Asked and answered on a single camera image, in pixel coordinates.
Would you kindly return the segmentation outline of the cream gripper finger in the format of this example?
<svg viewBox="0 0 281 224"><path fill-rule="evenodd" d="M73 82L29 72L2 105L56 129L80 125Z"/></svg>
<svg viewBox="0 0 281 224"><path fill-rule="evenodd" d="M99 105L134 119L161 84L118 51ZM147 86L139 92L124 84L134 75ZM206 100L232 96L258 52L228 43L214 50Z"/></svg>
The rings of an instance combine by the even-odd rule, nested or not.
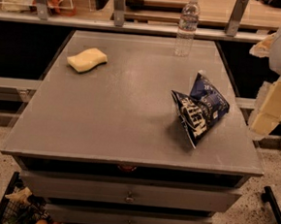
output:
<svg viewBox="0 0 281 224"><path fill-rule="evenodd" d="M249 136L254 141L269 136L281 123L281 77L274 83L264 82L259 88L248 124Z"/></svg>
<svg viewBox="0 0 281 224"><path fill-rule="evenodd" d="M275 33L268 35L265 39L262 39L257 44L249 49L249 53L259 58L269 58L269 51L273 43Z"/></svg>

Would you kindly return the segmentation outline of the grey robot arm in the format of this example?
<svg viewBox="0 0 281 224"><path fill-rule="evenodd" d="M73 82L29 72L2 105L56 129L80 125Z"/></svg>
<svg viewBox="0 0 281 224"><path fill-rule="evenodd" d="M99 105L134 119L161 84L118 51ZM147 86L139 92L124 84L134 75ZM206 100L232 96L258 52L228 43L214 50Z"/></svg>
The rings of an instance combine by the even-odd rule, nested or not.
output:
<svg viewBox="0 0 281 224"><path fill-rule="evenodd" d="M269 69L279 75L273 83L264 82L259 88L255 109L248 120L249 136L260 140L281 123L281 27L271 36L249 49L256 57L268 58Z"/></svg>

